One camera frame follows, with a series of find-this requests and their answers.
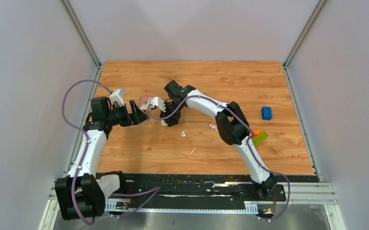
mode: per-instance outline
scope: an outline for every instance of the small white piece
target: small white piece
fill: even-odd
[[[123,106],[122,96],[124,95],[124,93],[124,88],[116,89],[110,96],[111,103],[114,104],[114,102],[117,102],[118,107]]]
[[[156,107],[159,107],[159,109],[163,112],[166,111],[165,101],[163,101],[160,97],[152,97],[149,99],[145,104],[143,104],[139,109],[140,110],[146,110],[147,107],[151,104],[151,109],[155,109]]]
[[[159,109],[163,112],[166,111],[165,101],[163,101],[160,97],[153,97],[150,99],[150,103],[153,106],[159,107]]]

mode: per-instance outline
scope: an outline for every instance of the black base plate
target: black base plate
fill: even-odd
[[[257,184],[251,182],[248,175],[209,175],[209,174],[124,174],[127,187],[132,193],[140,193],[160,187],[157,196],[152,198],[146,208],[172,209],[245,209],[244,201],[285,201],[286,194],[282,185],[278,184],[269,195],[262,195]],[[289,176],[291,182],[318,182],[316,176]],[[225,182],[239,182],[225,187],[214,186]],[[149,196],[133,197],[130,207],[138,207]]]

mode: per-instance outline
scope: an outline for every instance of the orange object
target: orange object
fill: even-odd
[[[252,129],[252,131],[255,134],[255,137],[260,134],[260,131],[257,129]]]

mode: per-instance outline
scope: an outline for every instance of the wire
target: wire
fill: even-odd
[[[110,216],[104,216],[104,217],[100,217],[98,218],[97,222],[100,221],[100,220],[103,220],[103,219],[108,219],[108,218],[111,218],[111,217],[117,217],[117,218],[121,218],[121,217],[127,217],[135,212],[137,212],[139,209],[141,209],[150,199],[152,199],[156,193],[158,193],[160,190],[160,187],[156,187],[156,188],[153,188],[151,190],[148,190],[146,192],[142,192],[142,193],[137,193],[137,194],[118,194],[118,193],[114,193],[114,194],[111,194],[111,196],[124,196],[124,197],[133,197],[133,196],[142,196],[142,195],[146,195],[146,194],[149,194],[151,192],[154,191],[154,193],[143,203],[141,204],[139,207],[137,207],[135,210],[125,214],[123,213],[123,215],[110,215]],[[83,226],[82,228],[79,228],[78,230],[82,230],[82,229],[85,229],[87,227],[87,225]]]
[[[68,88],[68,90],[66,91],[65,93],[65,96],[63,97],[63,101],[62,101],[62,117],[63,117],[63,120],[68,124],[70,125],[71,127],[83,132],[83,134],[86,136],[86,145],[84,146],[84,150],[83,150],[83,154],[81,155],[81,158],[80,158],[80,161],[78,162],[78,167],[76,168],[76,172],[74,173],[74,176],[73,176],[73,180],[72,180],[72,184],[71,184],[71,199],[72,199],[72,203],[73,203],[73,207],[74,209],[76,210],[76,213],[78,215],[78,217],[87,225],[92,225],[94,224],[95,222],[95,218],[93,217],[92,221],[89,222],[86,218],[84,218],[83,214],[81,213],[78,205],[77,205],[77,201],[76,201],[76,194],[75,194],[75,188],[76,188],[76,180],[77,180],[77,175],[78,173],[80,172],[80,168],[81,168],[81,165],[83,164],[84,162],[84,158],[86,156],[86,153],[87,153],[87,149],[89,148],[89,144],[90,144],[90,140],[89,140],[89,134],[84,131],[84,129],[72,124],[67,118],[66,118],[66,115],[65,115],[65,103],[66,103],[66,98],[67,98],[67,95],[69,94],[69,92],[78,84],[80,83],[83,83],[83,82],[94,82],[96,84],[99,84],[101,85],[106,91],[108,91],[110,94],[113,93],[112,90],[110,90],[106,85],[104,85],[103,83],[99,82],[99,81],[96,81],[96,80],[90,80],[90,79],[85,79],[85,80],[79,80],[78,82],[74,83],[72,86],[70,86]],[[142,208],[150,199],[152,199],[156,193],[160,190],[160,187],[156,187],[154,189],[151,189],[149,191],[146,191],[146,192],[143,192],[143,193],[138,193],[138,194],[129,194],[129,195],[125,195],[125,194],[114,194],[114,195],[118,195],[118,196],[141,196],[141,195],[145,195],[145,194],[148,194],[148,193],[151,193],[153,191],[155,191],[143,204],[141,204],[137,209],[135,209],[134,211],[128,213],[128,214],[124,214],[124,215],[119,215],[119,217],[126,217],[126,216],[129,216],[135,212],[137,212],[140,208]]]
[[[251,154],[252,154],[252,157],[253,157],[253,159],[256,161],[256,163],[258,164],[258,166],[260,167],[260,168],[262,168],[263,170],[265,170],[265,171],[267,171],[268,173],[272,173],[272,174],[277,174],[277,175],[280,175],[280,176],[282,176],[282,177],[284,177],[285,179],[286,179],[286,181],[287,181],[287,188],[288,188],[288,194],[287,194],[287,200],[286,200],[286,206],[284,207],[284,209],[282,210],[282,212],[278,215],[278,216],[276,216],[276,217],[274,217],[274,218],[271,218],[271,219],[268,219],[268,218],[262,218],[263,220],[277,220],[277,219],[279,219],[281,216],[283,216],[283,214],[284,214],[284,212],[286,211],[286,209],[287,209],[287,207],[288,207],[288,205],[289,205],[289,201],[290,201],[290,180],[288,179],[288,177],[286,176],[286,175],[284,175],[284,174],[282,174],[282,173],[279,173],[279,172],[274,172],[274,171],[272,171],[272,170],[269,170],[269,169],[267,169],[265,166],[263,166],[260,162],[259,162],[259,160],[257,159],[257,157],[256,157],[256,155],[255,155],[255,153],[253,152],[253,150],[252,150],[252,148],[250,147],[250,140],[255,136],[255,133],[253,132],[253,130],[247,125],[247,124],[245,124],[245,122],[243,122],[232,110],[230,110],[228,107],[226,107],[226,106],[222,106],[222,105],[220,105],[218,102],[216,102],[215,100],[213,100],[213,99],[211,99],[211,98],[209,98],[209,97],[206,97],[206,96],[201,96],[201,95],[191,95],[191,96],[187,96],[186,98],[184,98],[184,100],[183,101],[181,101],[179,104],[178,104],[178,106],[176,107],[176,109],[175,110],[173,110],[173,112],[171,113],[171,114],[169,114],[169,115],[167,115],[166,117],[163,117],[163,118],[159,118],[159,117],[155,117],[155,116],[153,116],[151,113],[150,113],[150,106],[152,106],[151,104],[149,104],[148,105],[148,107],[147,107],[147,112],[148,112],[148,115],[151,117],[151,118],[153,118],[153,119],[156,119],[156,120],[166,120],[166,119],[168,119],[168,118],[170,118],[171,116],[173,116],[175,113],[176,113],[176,111],[181,107],[181,105],[183,104],[183,103],[185,103],[185,101],[186,100],[188,100],[188,99],[190,99],[190,98],[202,98],[202,99],[205,99],[205,100],[207,100],[207,101],[210,101],[210,102],[212,102],[213,104],[215,104],[215,105],[217,105],[217,106],[219,106],[220,108],[222,108],[222,109],[225,109],[226,111],[228,111],[236,120],[238,120],[250,133],[251,133],[251,136],[249,136],[248,137],[248,139],[246,140],[246,145],[248,146],[248,148],[249,148],[249,151],[251,152]]]
[[[132,189],[128,189],[128,191],[129,191],[128,194],[132,194]]]
[[[273,213],[276,211],[276,203],[277,203],[277,200],[276,200],[276,194],[273,194],[273,206],[268,208],[267,211],[269,210],[272,210],[273,209]]]
[[[84,131],[82,128],[72,124],[67,118],[66,118],[66,115],[65,115],[65,103],[66,103],[66,98],[67,98],[67,95],[69,94],[69,92],[78,84],[80,83],[83,83],[83,82],[94,82],[94,83],[97,83],[99,85],[101,85],[102,87],[105,88],[105,90],[107,90],[109,93],[112,93],[112,90],[110,90],[107,86],[105,86],[103,83],[99,82],[99,81],[96,81],[96,80],[91,80],[91,79],[85,79],[85,80],[79,80],[78,82],[74,83],[72,86],[69,87],[69,89],[66,91],[65,93],[65,96],[63,97],[63,101],[62,101],[62,117],[63,117],[63,120],[68,124],[70,125],[71,127],[83,132],[83,134],[86,136],[86,145],[84,146],[84,150],[83,150],[83,154],[81,155],[81,158],[80,158],[80,161],[78,162],[78,167],[76,168],[76,172],[74,173],[74,176],[73,176],[73,180],[72,180],[72,183],[71,183],[71,199],[72,199],[72,203],[73,203],[73,207],[74,209],[76,210],[76,213],[78,215],[78,217],[80,217],[80,219],[87,225],[92,225],[94,224],[94,221],[95,221],[95,218],[93,217],[93,220],[91,222],[89,222],[86,218],[84,218],[83,214],[81,213],[80,209],[78,208],[78,205],[77,205],[77,201],[76,201],[76,194],[75,194],[75,188],[76,188],[76,180],[77,180],[77,175],[78,173],[80,172],[80,168],[81,168],[81,165],[83,164],[83,161],[84,161],[84,157],[86,156],[86,153],[87,153],[87,149],[89,148],[89,144],[90,144],[90,138],[89,138],[89,135],[86,131]]]
[[[120,218],[120,217],[127,217],[127,216],[129,216],[129,215],[131,215],[131,214],[133,214],[133,213],[135,213],[135,212],[137,212],[138,210],[140,210],[145,204],[147,204],[147,202],[149,202],[149,200],[150,199],[152,199],[155,195],[156,195],[156,193],[158,193],[159,191],[160,191],[160,187],[156,187],[156,188],[153,188],[153,189],[151,189],[151,190],[148,190],[148,191],[146,191],[146,192],[143,192],[143,193],[137,193],[137,194],[118,194],[118,193],[115,193],[115,194],[111,194],[111,196],[126,196],[126,197],[133,197],[133,196],[142,196],[142,195],[146,195],[146,194],[148,194],[148,193],[151,193],[151,192],[153,192],[154,191],[154,193],[144,202],[144,203],[142,203],[139,207],[137,207],[135,210],[133,210],[132,212],[129,212],[129,213],[127,213],[127,214],[123,214],[123,215],[114,215],[115,217],[118,217],[118,218]]]

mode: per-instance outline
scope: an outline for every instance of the metal floor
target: metal floor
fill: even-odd
[[[283,207],[276,205],[277,212]],[[60,218],[58,226],[61,230],[330,230],[323,205],[290,205],[280,219],[270,223],[248,214],[138,212],[121,219],[98,218],[92,226],[86,226],[81,220]]]

